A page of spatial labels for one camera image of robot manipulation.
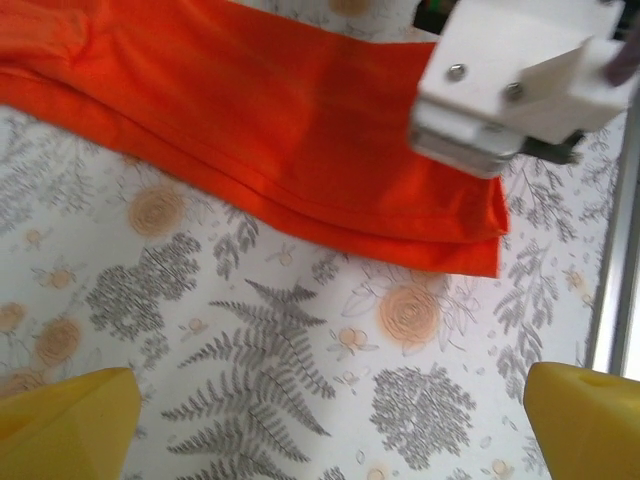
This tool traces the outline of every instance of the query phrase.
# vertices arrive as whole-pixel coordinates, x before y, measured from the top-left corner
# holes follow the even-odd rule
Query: patterned tablecloth
[[[416,41],[415,3],[252,5]],[[499,280],[329,251],[22,113],[0,124],[0,395],[130,366],[123,479],[549,478],[525,375],[583,358],[623,118],[580,166],[509,170]]]

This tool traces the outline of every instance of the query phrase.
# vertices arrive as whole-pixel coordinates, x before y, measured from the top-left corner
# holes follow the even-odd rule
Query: fern leaf print
[[[208,469],[180,477],[184,480],[295,480],[276,467],[275,459],[308,463],[312,452],[304,452],[296,443],[291,421],[329,436],[308,404],[309,396],[335,397],[335,389],[316,366],[309,339],[310,330],[326,321],[300,305],[315,298],[315,292],[300,285],[286,290],[251,280],[247,284],[261,303],[210,303],[244,326],[219,334],[178,365],[186,370],[212,362],[213,371],[219,373],[180,405],[161,413],[169,422],[206,425],[167,447],[175,455],[217,458]]]

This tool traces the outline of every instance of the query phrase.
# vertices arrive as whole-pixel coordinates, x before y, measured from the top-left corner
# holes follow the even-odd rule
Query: flower print
[[[570,291],[575,290],[578,295],[580,295],[580,300],[587,308],[593,307],[593,294],[587,287],[587,281],[579,272],[576,272],[573,267],[569,270],[565,270],[564,272],[565,278],[567,280],[567,286]]]
[[[349,355],[355,355],[357,351],[370,352],[379,348],[377,345],[369,344],[367,334],[362,330],[343,328],[338,335],[331,332],[331,337],[337,340],[338,343],[330,345],[327,350],[329,352],[340,352],[338,360],[343,360]]]
[[[379,468],[372,468],[367,473],[367,480],[386,480],[386,475]]]
[[[209,328],[209,325],[207,325],[205,322],[203,322],[199,318],[192,318],[191,320],[189,320],[189,323],[187,324],[186,327],[184,325],[180,325],[179,328],[180,330],[186,331],[186,333],[182,336],[182,339],[180,340],[181,342],[185,342],[194,335],[200,335],[207,328]]]
[[[584,287],[585,280],[582,275],[580,275],[575,270],[565,270],[564,272],[565,278],[567,280],[567,285],[569,286],[569,290],[580,290]]]
[[[60,317],[50,322],[38,337],[35,355],[46,367],[56,367],[75,353],[80,336],[75,320]]]
[[[178,230],[185,219],[204,225],[216,203],[207,194],[141,161],[118,178],[118,186],[97,220],[126,215],[131,229],[147,240],[164,239]]]
[[[382,330],[401,342],[407,354],[436,336],[440,325],[438,299],[423,285],[401,285],[382,299],[378,320]]]
[[[513,476],[515,469],[504,460],[494,460],[491,464],[495,480],[509,480]]]
[[[28,392],[45,384],[42,373],[29,368],[14,370],[8,378],[0,383],[0,398]]]
[[[129,205],[129,224],[143,237],[159,237],[177,228],[185,215],[185,200],[170,185],[140,190]]]
[[[355,386],[360,382],[360,380],[362,380],[363,378],[366,378],[367,376],[369,376],[370,373],[371,373],[371,369],[369,367],[366,367],[366,368],[364,368],[362,373],[360,373],[360,375],[357,375],[357,374],[355,374],[355,373],[353,373],[351,371],[346,371],[340,376],[333,377],[333,379],[337,383],[339,383],[341,385],[344,385],[345,387],[350,388],[351,389],[351,393],[353,395],[357,395]]]
[[[5,303],[0,307],[0,333],[13,332],[27,315],[27,308],[19,303]]]
[[[275,260],[277,258],[278,261],[280,262],[280,265],[282,265],[283,267],[288,267],[289,265],[291,265],[291,263],[293,263],[293,255],[291,255],[291,253],[295,249],[296,249],[295,245],[287,246],[286,243],[283,243],[282,250],[272,255],[269,255],[267,257],[267,262],[271,262],[272,260]]]
[[[27,232],[24,234],[24,241],[27,244],[27,250],[28,251],[32,249],[40,250],[40,247],[42,246],[42,242],[49,235],[51,235],[51,232],[52,232],[52,229],[49,229],[44,233],[42,233],[40,230],[37,230],[35,228],[27,230]]]
[[[341,17],[359,17],[370,7],[371,0],[329,0],[329,10]]]
[[[53,264],[51,270],[34,268],[32,271],[35,273],[35,278],[41,286],[62,290],[67,288],[71,283],[75,283],[76,273],[85,266],[86,264],[84,263],[71,266],[64,260],[64,257],[59,257]]]

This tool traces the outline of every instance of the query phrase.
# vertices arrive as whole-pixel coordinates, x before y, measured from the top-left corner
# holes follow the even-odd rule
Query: fabric fold
[[[499,180],[407,146],[433,45],[380,45],[224,0],[0,0],[0,101],[136,155],[286,233],[495,276]]]

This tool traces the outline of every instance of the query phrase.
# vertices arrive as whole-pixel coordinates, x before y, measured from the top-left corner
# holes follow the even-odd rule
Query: small flower print
[[[80,329],[75,320],[60,317],[50,322],[35,344],[35,355],[47,367],[53,368],[70,358],[80,343]]]
[[[27,251],[31,251],[33,249],[40,250],[42,246],[42,242],[51,235],[53,230],[49,229],[46,232],[42,233],[40,230],[32,228],[27,230],[24,234],[24,241],[27,244]]]
[[[184,326],[184,325],[180,326],[180,330],[186,331],[186,333],[182,336],[181,341],[186,342],[192,336],[200,335],[207,328],[209,328],[208,324],[206,324],[199,318],[192,318],[191,320],[189,320],[189,323],[187,324],[187,326]]]
[[[27,307],[19,303],[5,303],[0,307],[0,333],[11,333],[24,320]]]
[[[14,370],[4,382],[0,381],[0,398],[18,395],[45,385],[45,380],[40,372],[29,368]]]
[[[357,351],[370,352],[379,348],[377,345],[368,343],[368,337],[365,332],[353,328],[343,328],[337,335],[332,331],[331,338],[337,340],[338,343],[330,345],[327,350],[340,352],[338,360],[343,360],[349,355],[355,355]]]
[[[564,272],[565,279],[567,280],[567,287],[569,291],[576,291],[578,295],[580,295],[580,300],[582,300],[582,304],[586,308],[593,307],[593,294],[589,290],[587,286],[587,281],[584,278],[584,275],[580,272],[577,272],[571,267],[569,270],[565,270]]]
[[[509,480],[513,477],[515,468],[510,466],[504,460],[494,460],[491,464],[491,470],[482,470],[485,474],[491,475],[492,480]]]
[[[272,255],[269,255],[267,257],[267,262],[271,262],[273,260],[278,260],[278,262],[280,262],[280,265],[282,265],[283,267],[288,267],[289,265],[291,265],[293,263],[293,251],[296,249],[295,245],[287,245],[286,243],[282,244],[282,250],[279,252],[276,252]]]
[[[379,468],[372,468],[367,473],[367,480],[386,480],[387,476]]]
[[[346,371],[341,376],[333,377],[333,379],[337,383],[348,387],[353,395],[357,395],[355,386],[360,382],[360,380],[369,376],[370,373],[371,369],[367,367],[359,375],[351,371]]]
[[[565,270],[564,272],[565,278],[567,280],[567,285],[569,290],[580,290],[584,287],[585,280],[582,275],[580,275],[575,270]]]
[[[76,274],[85,266],[84,263],[72,266],[64,260],[64,257],[59,257],[51,270],[34,268],[32,271],[41,286],[63,290],[76,282]]]

